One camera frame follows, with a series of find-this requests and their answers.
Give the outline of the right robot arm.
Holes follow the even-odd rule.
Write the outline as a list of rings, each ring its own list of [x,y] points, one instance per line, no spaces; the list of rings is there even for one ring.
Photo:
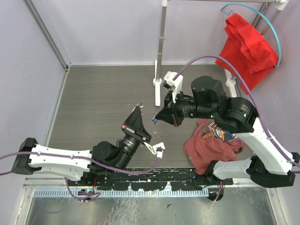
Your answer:
[[[167,72],[163,86],[168,89],[164,106],[155,118],[175,127],[185,118],[212,119],[216,126],[237,135],[254,152],[240,161],[212,160],[205,170],[208,183],[215,185],[226,179],[250,179],[265,188],[291,187],[296,174],[294,163],[298,153],[278,150],[279,143],[265,130],[256,107],[242,97],[227,97],[219,80],[201,76],[191,83],[192,95],[182,90],[183,77]]]

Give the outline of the metal keyring with keys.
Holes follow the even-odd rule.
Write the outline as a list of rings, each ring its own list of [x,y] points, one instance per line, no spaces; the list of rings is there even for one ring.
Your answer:
[[[141,109],[144,108],[143,104],[140,102],[136,105],[136,107],[140,107]]]

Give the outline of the blue tagged key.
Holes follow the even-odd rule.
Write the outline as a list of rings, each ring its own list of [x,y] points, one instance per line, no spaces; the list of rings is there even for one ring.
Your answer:
[[[158,120],[156,119],[156,114],[153,115],[152,121],[154,125],[157,123]]]

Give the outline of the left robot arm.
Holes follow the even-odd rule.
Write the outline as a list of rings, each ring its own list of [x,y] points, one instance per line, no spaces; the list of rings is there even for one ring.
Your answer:
[[[38,144],[36,139],[27,138],[21,144],[11,172],[32,175],[35,172],[48,173],[90,185],[94,174],[111,171],[124,174],[141,174],[125,168],[140,144],[148,144],[151,135],[146,131],[142,119],[142,105],[134,107],[121,130],[125,136],[119,145],[101,141],[91,150],[62,150]]]

